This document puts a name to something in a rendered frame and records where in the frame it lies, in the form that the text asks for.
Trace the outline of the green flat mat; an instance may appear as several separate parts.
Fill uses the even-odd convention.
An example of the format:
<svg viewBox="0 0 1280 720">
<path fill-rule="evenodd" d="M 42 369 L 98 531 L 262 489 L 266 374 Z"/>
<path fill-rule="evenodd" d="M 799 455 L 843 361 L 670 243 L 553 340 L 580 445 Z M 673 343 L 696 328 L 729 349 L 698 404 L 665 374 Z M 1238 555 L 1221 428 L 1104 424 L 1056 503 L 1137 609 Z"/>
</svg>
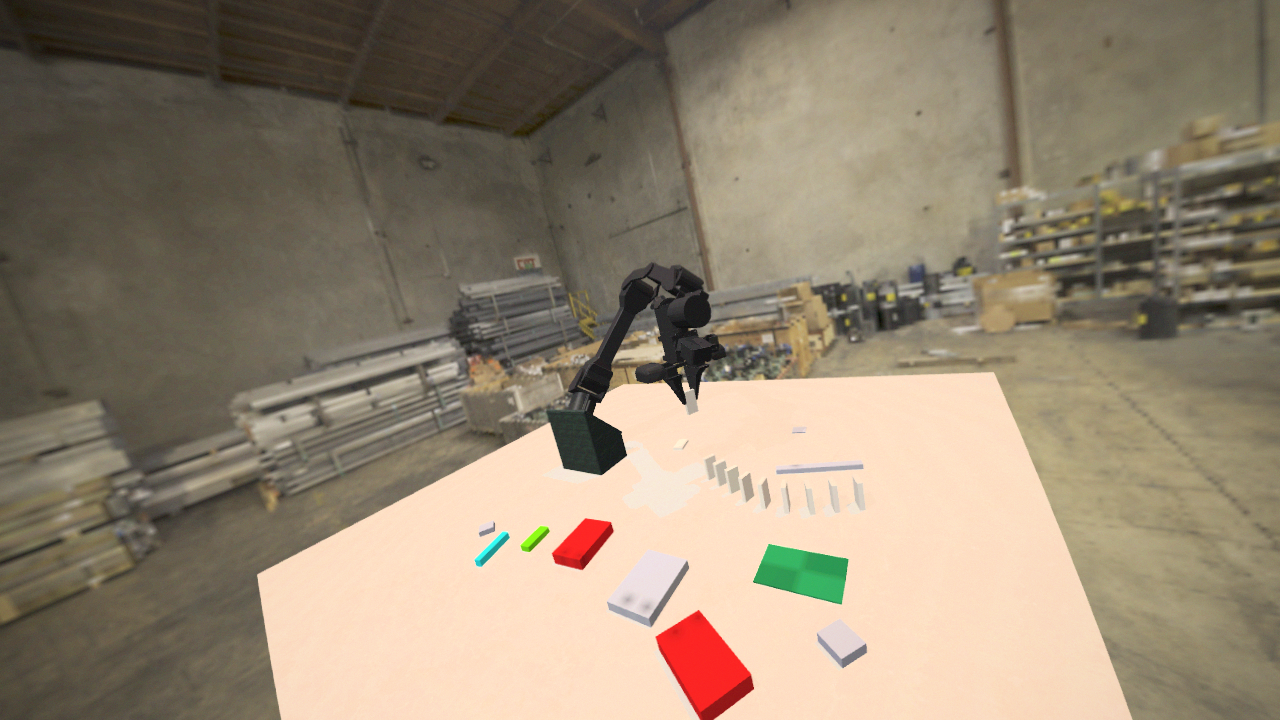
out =
<svg viewBox="0 0 1280 720">
<path fill-rule="evenodd" d="M 768 544 L 753 583 L 841 603 L 849 559 Z"/>
</svg>

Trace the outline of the lime green rectangular block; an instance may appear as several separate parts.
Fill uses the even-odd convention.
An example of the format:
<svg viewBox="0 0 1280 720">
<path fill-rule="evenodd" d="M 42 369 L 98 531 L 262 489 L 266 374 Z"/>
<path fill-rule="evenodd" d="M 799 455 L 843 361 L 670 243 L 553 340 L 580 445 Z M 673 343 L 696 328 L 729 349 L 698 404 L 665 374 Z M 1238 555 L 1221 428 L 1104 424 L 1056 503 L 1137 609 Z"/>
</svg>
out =
<svg viewBox="0 0 1280 720">
<path fill-rule="evenodd" d="M 535 548 L 535 546 L 539 544 L 549 534 L 549 532 L 550 530 L 548 527 L 539 527 L 538 530 L 535 530 L 532 536 L 529 537 L 527 541 L 524 541 L 524 543 L 521 543 L 522 551 L 531 552 Z"/>
</svg>

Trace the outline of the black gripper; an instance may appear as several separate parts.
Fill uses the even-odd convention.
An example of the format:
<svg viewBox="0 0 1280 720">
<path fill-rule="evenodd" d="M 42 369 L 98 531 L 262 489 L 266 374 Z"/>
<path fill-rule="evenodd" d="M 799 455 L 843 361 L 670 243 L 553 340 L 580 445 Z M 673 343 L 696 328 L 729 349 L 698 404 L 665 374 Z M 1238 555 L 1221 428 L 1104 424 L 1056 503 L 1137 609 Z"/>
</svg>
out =
<svg viewBox="0 0 1280 720">
<path fill-rule="evenodd" d="M 636 375 L 636 379 L 639 382 L 643 382 L 643 383 L 646 383 L 646 384 L 650 384 L 650 383 L 654 383 L 654 382 L 662 380 L 662 379 L 666 380 L 666 383 L 669 386 L 671 389 L 673 389 L 675 395 L 678 397 L 678 400 L 681 401 L 681 404 L 686 405 L 686 397 L 685 397 L 684 386 L 682 386 L 682 382 L 681 382 L 684 374 L 678 374 L 677 368 L 684 366 L 684 372 L 685 372 L 686 378 L 689 380 L 689 388 L 695 391 L 695 396 L 696 396 L 696 400 L 698 400 L 699 388 L 700 388 L 700 380 L 701 380 L 701 373 L 710 364 L 698 363 L 698 365 L 691 365 L 687 361 L 685 361 L 685 359 L 681 357 L 681 356 L 675 357 L 673 345 L 675 345 L 675 341 L 676 341 L 676 333 L 678 333 L 678 332 L 682 332 L 684 337 L 691 334 L 691 331 L 689 331 L 689 328 L 678 328 L 678 329 L 675 329 L 675 331 L 660 332 L 660 336 L 658 337 L 658 340 L 663 345 L 666 355 L 662 356 L 662 357 L 663 357 L 663 361 L 666 361 L 666 363 L 663 363 L 663 364 L 659 364 L 659 363 L 648 363 L 648 364 L 645 364 L 643 366 L 637 366 L 636 372 L 635 372 L 635 375 Z M 724 351 L 724 347 L 722 345 L 719 345 L 719 351 L 718 352 L 712 354 L 712 359 L 713 360 L 718 360 L 721 357 L 726 357 L 726 351 Z M 676 363 L 678 363 L 678 364 L 676 364 Z"/>
</svg>

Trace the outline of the red rectangular block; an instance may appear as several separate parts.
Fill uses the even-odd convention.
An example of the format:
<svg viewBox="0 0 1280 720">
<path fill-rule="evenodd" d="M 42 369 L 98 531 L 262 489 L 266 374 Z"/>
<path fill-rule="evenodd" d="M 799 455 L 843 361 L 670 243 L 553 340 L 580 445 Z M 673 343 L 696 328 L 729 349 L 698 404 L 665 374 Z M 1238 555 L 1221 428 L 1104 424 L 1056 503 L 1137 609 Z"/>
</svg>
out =
<svg viewBox="0 0 1280 720">
<path fill-rule="evenodd" d="M 582 570 L 612 536 L 611 521 L 585 520 L 552 553 L 556 564 Z"/>
<path fill-rule="evenodd" d="M 698 610 L 655 637 L 658 650 L 701 720 L 714 720 L 754 691 L 753 674 Z"/>
</svg>

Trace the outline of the cyan rectangular bar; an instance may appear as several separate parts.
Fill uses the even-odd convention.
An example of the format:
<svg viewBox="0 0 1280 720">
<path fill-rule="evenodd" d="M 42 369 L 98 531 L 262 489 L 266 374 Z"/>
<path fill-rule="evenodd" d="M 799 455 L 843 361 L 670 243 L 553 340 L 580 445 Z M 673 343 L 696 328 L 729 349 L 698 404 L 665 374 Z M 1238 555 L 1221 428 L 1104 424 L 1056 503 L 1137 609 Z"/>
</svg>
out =
<svg viewBox="0 0 1280 720">
<path fill-rule="evenodd" d="M 476 557 L 476 559 L 474 559 L 474 560 L 475 560 L 475 562 L 476 562 L 476 566 L 479 566 L 479 568 L 483 568 L 483 566 L 484 566 L 484 564 L 485 564 L 485 562 L 486 562 L 486 561 L 488 561 L 489 559 L 492 559 L 492 556 L 493 556 L 494 553 L 497 553 L 497 550 L 500 550 L 500 547 L 502 547 L 503 544 L 506 544 L 506 542 L 507 542 L 507 541 L 509 541 L 509 532 L 506 532 L 506 530 L 503 530 L 503 532 L 500 533 L 500 536 L 498 536 L 498 537 L 497 537 L 497 539 L 495 539 L 495 541 L 493 541 L 493 543 L 492 543 L 492 544 L 489 544 L 489 546 L 488 546 L 488 547 L 486 547 L 485 550 L 483 550 L 483 552 L 481 552 L 481 553 L 479 553 L 479 555 L 477 555 L 477 557 Z"/>
</svg>

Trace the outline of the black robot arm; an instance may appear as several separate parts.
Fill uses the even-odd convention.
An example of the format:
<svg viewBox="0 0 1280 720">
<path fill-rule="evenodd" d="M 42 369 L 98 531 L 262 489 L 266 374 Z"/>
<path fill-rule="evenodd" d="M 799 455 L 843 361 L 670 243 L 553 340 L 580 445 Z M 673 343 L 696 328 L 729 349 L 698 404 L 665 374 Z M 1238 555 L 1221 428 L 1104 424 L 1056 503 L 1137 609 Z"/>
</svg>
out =
<svg viewBox="0 0 1280 720">
<path fill-rule="evenodd" d="M 653 290 L 652 284 L 641 281 L 645 277 L 657 282 L 657 288 Z M 600 348 L 580 368 L 570 384 L 568 392 L 573 395 L 567 410 L 585 410 L 593 414 L 596 404 L 602 404 L 613 375 L 611 363 L 625 340 L 634 316 L 643 311 L 652 300 L 650 307 L 655 311 L 659 332 L 707 325 L 710 322 L 710 304 L 708 302 L 709 293 L 704 291 L 701 284 L 704 281 L 700 277 L 680 264 L 667 268 L 649 263 L 646 266 L 631 272 L 621 286 L 620 310 Z M 676 299 L 658 296 L 660 286 Z M 717 334 L 699 337 L 696 329 L 685 337 L 682 332 L 676 333 L 675 357 L 681 356 L 691 365 L 709 363 L 712 354 L 718 351 Z"/>
</svg>

